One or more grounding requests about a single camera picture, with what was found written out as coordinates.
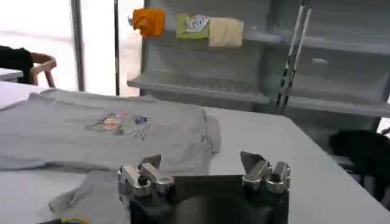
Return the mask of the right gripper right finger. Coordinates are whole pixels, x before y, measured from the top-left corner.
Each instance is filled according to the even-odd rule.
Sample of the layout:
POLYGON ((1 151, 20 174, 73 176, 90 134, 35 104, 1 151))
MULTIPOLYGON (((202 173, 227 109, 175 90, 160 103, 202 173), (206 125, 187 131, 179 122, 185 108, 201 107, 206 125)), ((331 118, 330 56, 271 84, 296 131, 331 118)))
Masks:
POLYGON ((256 192, 264 186, 275 194, 289 191, 291 168, 286 162, 279 161, 272 167, 270 162, 259 154, 241 151, 239 155, 246 172, 241 177, 244 187, 256 192))

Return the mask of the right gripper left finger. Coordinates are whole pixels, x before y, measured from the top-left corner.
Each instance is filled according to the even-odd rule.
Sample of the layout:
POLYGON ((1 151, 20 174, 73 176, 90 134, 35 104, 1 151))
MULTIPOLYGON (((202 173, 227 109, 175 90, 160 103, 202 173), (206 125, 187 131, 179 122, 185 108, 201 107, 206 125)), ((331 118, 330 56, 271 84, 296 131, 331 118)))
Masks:
POLYGON ((121 166, 118 170, 118 193, 147 197, 152 191, 167 194, 174 178, 159 170, 161 155, 147 156, 137 166, 121 166))

